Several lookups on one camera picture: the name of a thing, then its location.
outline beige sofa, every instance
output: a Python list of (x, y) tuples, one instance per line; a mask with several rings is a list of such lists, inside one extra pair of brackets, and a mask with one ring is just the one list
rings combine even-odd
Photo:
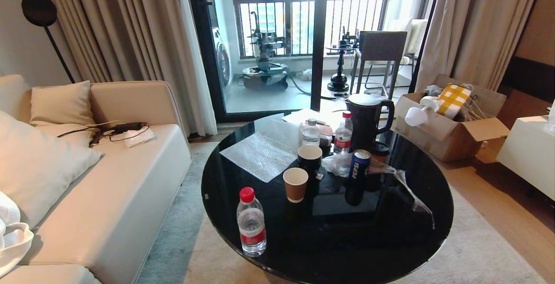
[[(74, 181), (34, 230), (33, 245), (7, 283), (128, 284), (136, 281), (191, 162), (169, 86), (163, 81), (91, 84), (96, 122), (147, 122), (156, 138), (105, 156)], [(0, 110), (30, 118), (20, 75), (0, 77)]]

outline yellow checkered cloth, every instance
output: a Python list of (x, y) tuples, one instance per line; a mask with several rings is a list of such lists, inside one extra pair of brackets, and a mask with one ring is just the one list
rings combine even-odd
[(449, 84), (443, 91), (439, 98), (437, 99), (440, 105), (438, 114), (453, 119), (459, 112), (460, 108), (464, 105), (466, 100), (470, 97), (472, 91), (454, 84)]

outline beige curtain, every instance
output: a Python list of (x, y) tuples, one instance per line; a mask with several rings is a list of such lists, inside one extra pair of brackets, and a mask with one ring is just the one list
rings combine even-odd
[(439, 74), (497, 90), (533, 0), (437, 0), (416, 90)]
[(83, 80), (163, 80), (186, 134), (217, 134), (189, 0), (53, 0)]

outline gray chair back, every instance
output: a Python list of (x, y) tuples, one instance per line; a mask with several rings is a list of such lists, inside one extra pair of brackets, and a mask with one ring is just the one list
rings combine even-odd
[(406, 31), (361, 31), (360, 59), (363, 61), (401, 61)]

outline round black glass table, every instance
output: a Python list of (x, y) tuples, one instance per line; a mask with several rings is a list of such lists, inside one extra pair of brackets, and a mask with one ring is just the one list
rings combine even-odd
[[(440, 249), (453, 221), (453, 199), (439, 168), (416, 145), (392, 131), (380, 135), (391, 149), (387, 163), (406, 171), (408, 187), (433, 212), (434, 228), (428, 213), (412, 209), (414, 200), (393, 175), (381, 175), (380, 187), (365, 191), (362, 203), (351, 206), (345, 201), (345, 179), (321, 168), (324, 176), (313, 194), (294, 204), (286, 198), (283, 173), (264, 183), (220, 154), (270, 119), (246, 124), (222, 140), (202, 174), (206, 213), (243, 258), (293, 282), (372, 284), (410, 274)], [(257, 258), (242, 252), (236, 221), (238, 192), (246, 186), (264, 208), (268, 245)]]

